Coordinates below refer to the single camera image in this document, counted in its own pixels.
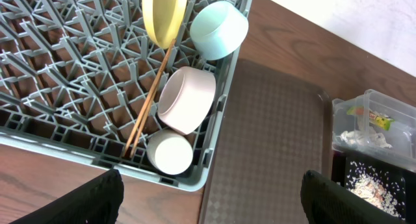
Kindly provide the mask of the white napkin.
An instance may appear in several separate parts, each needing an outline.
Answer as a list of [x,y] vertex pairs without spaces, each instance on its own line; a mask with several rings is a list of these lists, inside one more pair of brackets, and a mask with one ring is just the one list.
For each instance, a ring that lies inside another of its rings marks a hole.
[[377,133],[373,127],[369,129],[369,135],[365,131],[344,131],[340,138],[348,145],[365,146],[373,143],[376,147],[391,149],[393,146],[387,143],[383,133]]

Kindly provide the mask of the green snack wrapper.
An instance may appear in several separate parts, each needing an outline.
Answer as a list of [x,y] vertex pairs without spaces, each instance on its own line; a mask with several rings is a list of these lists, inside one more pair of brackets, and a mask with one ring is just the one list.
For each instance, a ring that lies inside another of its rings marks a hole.
[[[359,115],[362,116],[366,111],[366,108],[364,106],[352,106],[347,110],[348,115]],[[392,122],[395,122],[393,118],[390,118],[389,116],[384,116],[378,113],[373,112],[372,110],[368,109],[369,111],[369,121],[376,125],[383,130],[388,131]]]

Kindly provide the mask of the small white cup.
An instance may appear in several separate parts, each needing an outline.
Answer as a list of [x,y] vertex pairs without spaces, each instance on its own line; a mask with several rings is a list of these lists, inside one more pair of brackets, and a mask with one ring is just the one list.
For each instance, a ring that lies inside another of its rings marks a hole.
[[193,159],[192,146],[188,140],[168,129],[160,130],[150,138],[146,152],[150,163],[168,175],[186,171]]

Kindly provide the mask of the yellow plate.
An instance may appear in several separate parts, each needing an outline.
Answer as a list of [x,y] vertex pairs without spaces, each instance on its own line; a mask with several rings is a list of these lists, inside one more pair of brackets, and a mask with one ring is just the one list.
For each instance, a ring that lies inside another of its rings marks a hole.
[[182,24],[187,0],[142,0],[144,26],[150,40],[168,49]]

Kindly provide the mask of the rice food waste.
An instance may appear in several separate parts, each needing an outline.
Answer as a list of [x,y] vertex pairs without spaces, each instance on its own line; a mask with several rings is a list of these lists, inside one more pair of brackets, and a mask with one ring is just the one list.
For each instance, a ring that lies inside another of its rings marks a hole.
[[390,171],[358,160],[346,163],[344,186],[384,212],[406,219],[405,180]]

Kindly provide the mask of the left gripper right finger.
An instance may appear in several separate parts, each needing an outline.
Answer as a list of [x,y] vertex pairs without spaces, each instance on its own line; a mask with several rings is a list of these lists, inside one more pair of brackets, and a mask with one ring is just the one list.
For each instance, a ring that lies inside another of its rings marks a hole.
[[309,223],[405,222],[376,208],[314,170],[308,170],[303,175],[300,199]]

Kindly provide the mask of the grey dishwasher rack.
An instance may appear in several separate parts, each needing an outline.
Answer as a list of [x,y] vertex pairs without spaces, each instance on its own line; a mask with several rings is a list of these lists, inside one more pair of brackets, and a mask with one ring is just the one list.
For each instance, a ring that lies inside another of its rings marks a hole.
[[204,7],[227,1],[248,15],[252,0],[187,0],[185,17],[161,76],[183,66],[215,76],[208,114],[187,135],[188,169],[168,175],[146,148],[166,125],[153,102],[138,145],[124,147],[165,56],[146,33],[142,0],[1,0],[1,143],[179,190],[208,178],[239,57],[200,56],[189,35]]

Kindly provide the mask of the black waste tray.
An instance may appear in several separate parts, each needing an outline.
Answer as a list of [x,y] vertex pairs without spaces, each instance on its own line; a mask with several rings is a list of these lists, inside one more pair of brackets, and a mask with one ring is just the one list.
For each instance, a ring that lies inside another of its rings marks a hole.
[[415,173],[357,152],[334,152],[332,181],[393,217],[415,223]]

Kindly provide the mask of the pink bowl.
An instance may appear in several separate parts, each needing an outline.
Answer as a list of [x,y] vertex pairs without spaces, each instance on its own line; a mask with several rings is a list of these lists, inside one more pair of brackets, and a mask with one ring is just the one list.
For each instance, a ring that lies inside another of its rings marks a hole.
[[157,115],[182,135],[196,130],[215,98],[216,79],[212,73],[184,66],[175,71],[159,98]]

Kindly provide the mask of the clear plastic bin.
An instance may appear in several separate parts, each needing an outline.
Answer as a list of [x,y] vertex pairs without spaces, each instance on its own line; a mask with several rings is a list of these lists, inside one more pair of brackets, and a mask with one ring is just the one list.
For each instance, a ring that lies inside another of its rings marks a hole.
[[[333,105],[333,149],[340,152],[356,151],[387,162],[394,166],[415,171],[415,107],[398,99],[377,92],[366,90],[364,94],[353,99],[334,99]],[[364,106],[365,113],[362,116],[348,115],[346,112],[352,106]],[[388,131],[373,125],[369,121],[369,111],[389,116],[392,122]],[[383,133],[391,149],[376,147],[373,143],[365,146],[348,145],[340,138],[344,131],[365,131],[369,135],[369,129],[373,127],[377,133]]]

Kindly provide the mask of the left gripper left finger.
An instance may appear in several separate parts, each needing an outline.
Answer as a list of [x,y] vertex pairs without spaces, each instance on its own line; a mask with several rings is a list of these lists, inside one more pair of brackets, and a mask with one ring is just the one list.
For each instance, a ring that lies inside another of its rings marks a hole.
[[124,199],[117,169],[110,169],[14,224],[116,223]]

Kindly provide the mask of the light blue bowl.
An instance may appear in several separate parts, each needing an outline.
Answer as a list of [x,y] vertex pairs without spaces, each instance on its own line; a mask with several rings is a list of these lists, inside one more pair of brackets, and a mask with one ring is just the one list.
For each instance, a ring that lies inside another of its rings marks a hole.
[[217,1],[201,10],[190,26],[191,40],[206,60],[219,60],[244,41],[248,19],[227,1]]

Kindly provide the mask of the brown serving tray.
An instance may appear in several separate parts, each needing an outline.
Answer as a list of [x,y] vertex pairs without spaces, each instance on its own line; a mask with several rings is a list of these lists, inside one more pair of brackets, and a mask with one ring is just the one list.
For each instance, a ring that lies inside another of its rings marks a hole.
[[307,170],[330,176],[332,102],[319,86],[240,59],[200,223],[306,223]]

